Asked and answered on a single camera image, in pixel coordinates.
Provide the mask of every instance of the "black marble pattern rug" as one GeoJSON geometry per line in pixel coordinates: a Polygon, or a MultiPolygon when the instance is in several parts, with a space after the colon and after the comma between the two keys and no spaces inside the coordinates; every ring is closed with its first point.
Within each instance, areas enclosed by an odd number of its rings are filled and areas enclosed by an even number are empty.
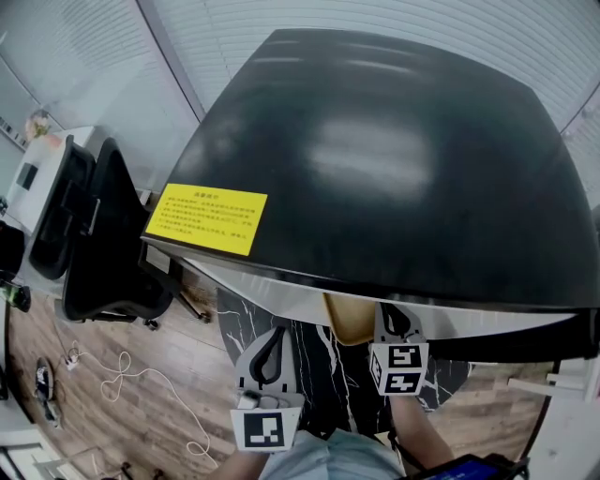
{"type": "MultiPolygon", "coordinates": [[[[300,428],[313,432],[342,428],[368,436],[390,429],[385,398],[377,393],[369,373],[367,343],[346,347],[326,326],[276,317],[222,289],[217,293],[217,312],[234,364],[256,337],[274,326],[290,330],[297,392],[307,400],[300,428]]],[[[427,412],[432,412],[465,383],[470,373],[468,362],[429,358],[425,384],[417,398],[427,412]]]]}

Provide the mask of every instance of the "forearm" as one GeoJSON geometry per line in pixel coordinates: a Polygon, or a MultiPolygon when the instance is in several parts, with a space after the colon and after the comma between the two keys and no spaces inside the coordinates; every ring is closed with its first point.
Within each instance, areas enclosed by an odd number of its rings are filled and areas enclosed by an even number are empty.
{"type": "Polygon", "coordinates": [[[258,480],[269,454],[236,450],[207,480],[258,480]]]}
{"type": "Polygon", "coordinates": [[[398,443],[426,469],[454,458],[415,397],[390,397],[398,443]]]}

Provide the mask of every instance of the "person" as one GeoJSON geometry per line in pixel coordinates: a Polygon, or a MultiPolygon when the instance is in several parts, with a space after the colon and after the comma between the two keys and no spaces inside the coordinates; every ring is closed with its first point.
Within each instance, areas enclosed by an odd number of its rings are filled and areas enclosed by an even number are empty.
{"type": "MultiPolygon", "coordinates": [[[[415,397],[390,397],[397,443],[424,469],[454,458],[415,397]]],[[[327,440],[296,433],[286,452],[235,451],[209,480],[351,480],[405,476],[398,456],[377,440],[337,429],[327,440]]]]}

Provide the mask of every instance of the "wooden floor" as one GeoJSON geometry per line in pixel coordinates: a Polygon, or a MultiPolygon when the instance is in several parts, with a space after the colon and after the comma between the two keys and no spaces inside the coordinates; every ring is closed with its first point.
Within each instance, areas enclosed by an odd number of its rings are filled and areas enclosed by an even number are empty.
{"type": "MultiPolygon", "coordinates": [[[[214,291],[195,288],[192,292],[200,303],[209,308],[214,305],[214,291]]],[[[225,352],[216,315],[211,324],[201,324],[173,304],[156,332],[137,322],[76,324],[55,321],[52,300],[34,295],[28,314],[12,310],[9,319],[12,369],[25,408],[62,454],[100,446],[109,463],[131,463],[136,478],[151,478],[155,468],[173,479],[203,478],[213,469],[212,462],[191,456],[186,443],[196,440],[204,444],[205,438],[165,382],[152,372],[126,379],[121,397],[111,403],[99,389],[102,381],[114,375],[90,357],[82,358],[71,372],[64,365],[55,367],[63,429],[54,430],[43,420],[32,399],[35,365],[40,356],[47,357],[53,366],[59,365],[63,349],[55,325],[66,349],[77,340],[82,351],[92,353],[109,368],[117,368],[119,353],[128,351],[132,373],[144,368],[162,371],[210,435],[213,458],[221,462],[231,453],[233,365],[225,352]]],[[[529,440],[543,398],[509,391],[506,381],[510,376],[541,381],[550,367],[477,367],[463,388],[430,418],[457,455],[497,452],[516,458],[529,440]]],[[[115,388],[107,391],[114,394],[115,388]]],[[[89,459],[78,467],[88,475],[93,473],[89,459]]]]}

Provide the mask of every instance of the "yellow warning label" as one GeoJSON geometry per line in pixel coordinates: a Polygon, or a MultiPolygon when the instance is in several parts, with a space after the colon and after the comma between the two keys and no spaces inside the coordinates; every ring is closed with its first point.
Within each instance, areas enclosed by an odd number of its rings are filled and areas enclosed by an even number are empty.
{"type": "Polygon", "coordinates": [[[265,203],[263,193],[168,184],[146,233],[248,255],[265,203]]]}

